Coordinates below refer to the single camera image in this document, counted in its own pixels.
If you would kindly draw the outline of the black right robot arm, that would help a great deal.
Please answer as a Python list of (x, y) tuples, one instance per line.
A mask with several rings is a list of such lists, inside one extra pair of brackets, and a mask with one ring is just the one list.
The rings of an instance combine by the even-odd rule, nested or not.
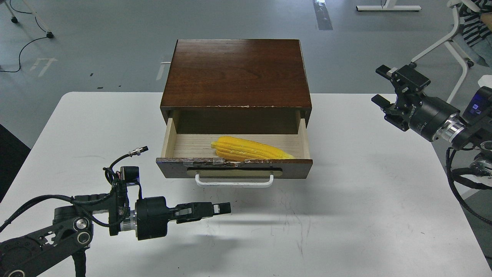
[(413, 130), (429, 142), (450, 143), (446, 151), (446, 175), (450, 189), (460, 205), (481, 221), (491, 220), (478, 215), (465, 203), (455, 182), (476, 190), (490, 190), (491, 185), (466, 178), (467, 175), (491, 179), (491, 84), (479, 82), (464, 112), (438, 97), (424, 93), (430, 80), (412, 66), (389, 68), (381, 65), (376, 73), (389, 80), (395, 89), (396, 102), (381, 95), (371, 98), (384, 113), (384, 119), (401, 131)]

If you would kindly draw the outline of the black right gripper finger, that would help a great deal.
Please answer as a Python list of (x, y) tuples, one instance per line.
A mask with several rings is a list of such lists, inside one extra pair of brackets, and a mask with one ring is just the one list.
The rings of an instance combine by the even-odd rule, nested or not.
[(396, 103), (390, 103), (386, 98), (377, 94), (371, 98), (371, 101), (376, 104), (384, 113), (384, 119), (398, 128), (406, 132), (409, 130), (407, 111), (399, 109)]
[(431, 81), (409, 65), (390, 69), (386, 65), (376, 68), (376, 73), (389, 80), (397, 95), (395, 106), (418, 104), (426, 96), (424, 89)]

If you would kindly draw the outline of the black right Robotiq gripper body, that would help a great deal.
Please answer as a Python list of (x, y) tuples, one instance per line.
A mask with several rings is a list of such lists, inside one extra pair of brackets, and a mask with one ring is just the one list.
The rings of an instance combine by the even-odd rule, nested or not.
[(425, 140), (443, 139), (450, 143), (466, 130), (460, 111), (438, 97), (400, 98), (401, 131), (412, 130)]

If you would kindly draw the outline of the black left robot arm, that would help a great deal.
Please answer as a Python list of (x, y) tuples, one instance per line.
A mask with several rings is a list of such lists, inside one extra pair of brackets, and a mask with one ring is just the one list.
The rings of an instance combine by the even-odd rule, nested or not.
[(171, 221), (182, 224), (231, 212), (230, 203), (195, 202), (167, 207), (165, 197), (143, 198), (142, 194), (138, 195), (135, 209), (131, 209), (128, 186), (140, 186), (139, 168), (126, 166), (116, 172), (113, 167), (119, 161), (147, 150), (148, 147), (134, 149), (103, 168), (111, 186), (107, 194), (43, 195), (21, 205), (1, 225), (1, 230), (44, 200), (58, 199), (69, 203), (69, 206), (55, 209), (51, 226), (1, 243), (1, 276), (35, 277), (71, 256), (76, 276), (84, 277), (85, 251), (93, 240), (95, 224), (107, 227), (110, 235), (134, 230), (138, 240), (148, 240), (165, 237)]

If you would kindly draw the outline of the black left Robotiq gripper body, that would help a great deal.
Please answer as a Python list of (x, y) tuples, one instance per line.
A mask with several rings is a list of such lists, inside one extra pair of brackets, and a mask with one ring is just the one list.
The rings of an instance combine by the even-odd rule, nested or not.
[(163, 196), (138, 199), (135, 209), (120, 224), (120, 231), (136, 232), (138, 240), (162, 238), (167, 235), (168, 222), (176, 220), (177, 207), (167, 207)]

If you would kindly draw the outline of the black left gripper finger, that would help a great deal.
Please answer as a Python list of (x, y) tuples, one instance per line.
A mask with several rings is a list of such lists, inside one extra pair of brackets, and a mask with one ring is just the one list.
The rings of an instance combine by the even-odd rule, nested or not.
[(213, 204), (210, 202), (197, 202), (179, 204), (176, 206), (175, 220), (178, 224), (195, 222), (215, 215), (230, 214), (230, 203)]

